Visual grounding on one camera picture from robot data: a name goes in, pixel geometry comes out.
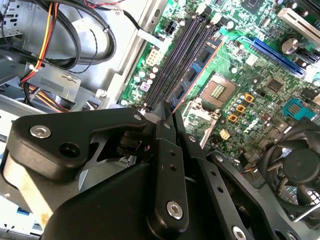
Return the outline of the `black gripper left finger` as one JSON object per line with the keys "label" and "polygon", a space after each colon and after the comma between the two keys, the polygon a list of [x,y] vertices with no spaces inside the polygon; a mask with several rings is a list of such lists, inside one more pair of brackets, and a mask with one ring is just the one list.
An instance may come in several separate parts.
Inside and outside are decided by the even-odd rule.
{"label": "black gripper left finger", "polygon": [[159,138],[177,142],[166,102],[151,118],[133,108],[27,115],[12,124],[0,174],[41,218],[44,233],[63,203],[148,163]]}

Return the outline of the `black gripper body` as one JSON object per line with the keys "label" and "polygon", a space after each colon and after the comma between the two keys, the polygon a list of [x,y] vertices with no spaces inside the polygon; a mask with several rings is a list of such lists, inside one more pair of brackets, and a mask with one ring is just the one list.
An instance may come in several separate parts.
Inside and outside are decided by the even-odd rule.
{"label": "black gripper body", "polygon": [[211,184],[218,176],[197,141],[155,141],[147,163],[131,166],[63,203],[43,240],[224,240]]}

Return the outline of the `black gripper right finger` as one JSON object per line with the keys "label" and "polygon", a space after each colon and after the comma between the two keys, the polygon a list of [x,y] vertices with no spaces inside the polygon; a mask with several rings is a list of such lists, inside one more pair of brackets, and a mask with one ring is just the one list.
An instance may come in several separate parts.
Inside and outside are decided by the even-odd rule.
{"label": "black gripper right finger", "polygon": [[205,155],[199,141],[186,132],[182,114],[174,113],[184,170],[195,180],[193,203],[215,240],[299,240],[298,233],[218,151]]}

